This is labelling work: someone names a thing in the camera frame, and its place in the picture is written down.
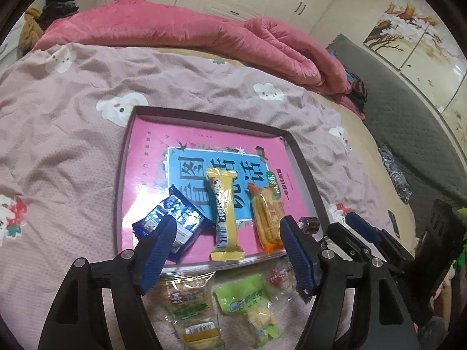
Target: yellow snack bar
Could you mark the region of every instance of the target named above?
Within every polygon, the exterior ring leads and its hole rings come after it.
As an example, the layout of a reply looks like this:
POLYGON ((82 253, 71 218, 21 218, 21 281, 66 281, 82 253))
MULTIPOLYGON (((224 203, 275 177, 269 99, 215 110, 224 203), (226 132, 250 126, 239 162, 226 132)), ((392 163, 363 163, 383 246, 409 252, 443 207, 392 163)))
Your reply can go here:
POLYGON ((284 248, 279 226, 285 213, 283 203, 273 197, 275 187, 275 185, 270 185, 260 188, 253 183, 248 183, 256 230, 261 245, 268 254, 284 248))
POLYGON ((217 222, 216 247, 211 251, 212 260, 240 260, 245 253, 238 244, 237 222, 233 209, 233 180, 235 171, 207 168, 206 175, 216 196, 217 222))

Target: wrinkled fabric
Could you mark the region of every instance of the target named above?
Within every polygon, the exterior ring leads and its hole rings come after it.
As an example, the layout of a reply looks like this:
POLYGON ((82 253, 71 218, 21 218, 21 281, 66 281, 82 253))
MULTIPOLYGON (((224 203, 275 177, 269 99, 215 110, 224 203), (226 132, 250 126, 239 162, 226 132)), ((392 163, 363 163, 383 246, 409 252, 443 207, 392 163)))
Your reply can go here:
POLYGON ((378 147, 378 151, 399 198, 404 204, 408 204, 413 193, 412 190, 410 190, 410 185, 407 182, 407 179, 398 166, 396 158, 387 146, 378 147))
MULTIPOLYGON (((366 164, 329 132, 341 125, 340 114, 323 108, 302 87, 250 67, 145 48, 68 44, 31 52, 0 74, 0 195, 18 195, 27 207, 21 234, 4 238, 0 247, 0 312, 25 350, 37 349, 50 305, 74 259, 115 256, 115 179, 126 111, 135 104, 240 117, 288 130, 325 201, 342 203, 394 233, 366 164), (265 100, 254 88, 258 84, 262 90, 280 90, 283 99, 265 100)), ((219 273, 218 281, 242 272, 219 273)), ((146 303, 164 349, 181 348, 170 326, 157 319, 151 296, 146 303)), ((347 322, 351 303, 348 297, 342 316, 347 322)), ((104 306, 114 349, 123 349, 109 291, 104 306)), ((298 294, 273 308, 283 333, 274 348, 294 348, 310 308, 298 294)), ((255 343, 243 317, 219 319, 227 349, 255 343)))
POLYGON ((34 49, 71 42, 206 49, 331 95, 360 117, 346 96, 352 89, 342 64, 309 35, 270 17, 239 22, 144 0, 116 0, 55 21, 34 49))

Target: blue gripper pad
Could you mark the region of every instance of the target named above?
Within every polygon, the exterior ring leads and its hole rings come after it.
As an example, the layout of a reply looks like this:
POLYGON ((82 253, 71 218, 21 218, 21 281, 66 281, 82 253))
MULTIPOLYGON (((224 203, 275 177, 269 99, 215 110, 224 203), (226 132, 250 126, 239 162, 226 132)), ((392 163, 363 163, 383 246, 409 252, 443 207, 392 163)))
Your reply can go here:
POLYGON ((177 222, 171 215, 165 215, 157 228, 151 234, 140 240, 140 242, 146 239, 153 240, 153 236, 156 237, 156 242, 142 265, 142 279, 139 283, 139 287, 143 294, 154 287, 157 280, 159 280, 162 268, 164 267, 164 263, 169 255, 176 235, 177 222))
POLYGON ((354 212, 347 214, 346 224, 371 244, 377 244, 381 241, 377 229, 354 212))
POLYGON ((280 233, 281 240, 295 272, 297 287, 302 290, 313 291, 317 287, 313 277, 313 266, 308 260, 300 242, 298 242, 292 232, 286 217, 281 220, 280 233))

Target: swallow illustration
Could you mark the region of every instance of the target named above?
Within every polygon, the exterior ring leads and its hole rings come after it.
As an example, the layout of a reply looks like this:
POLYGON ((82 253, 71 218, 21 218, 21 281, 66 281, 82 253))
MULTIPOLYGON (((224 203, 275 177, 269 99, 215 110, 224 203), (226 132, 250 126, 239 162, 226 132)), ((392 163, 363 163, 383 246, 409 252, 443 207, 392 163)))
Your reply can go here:
POLYGON ((180 147, 176 147, 177 150, 181 150, 181 151, 185 151, 186 149, 186 143, 184 145, 182 145, 182 143, 177 139, 177 142, 178 144, 180 145, 180 147))

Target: gray mattress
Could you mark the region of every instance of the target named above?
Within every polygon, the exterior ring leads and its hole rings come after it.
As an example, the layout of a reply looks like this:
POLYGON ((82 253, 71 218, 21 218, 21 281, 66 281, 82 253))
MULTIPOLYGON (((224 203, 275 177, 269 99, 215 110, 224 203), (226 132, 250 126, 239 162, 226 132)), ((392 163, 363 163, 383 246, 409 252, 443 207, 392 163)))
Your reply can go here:
POLYGON ((423 101, 383 60, 340 34, 328 47, 368 91, 365 125, 387 145, 413 191, 416 235, 423 235, 435 199, 467 206, 467 176, 456 150, 423 101))

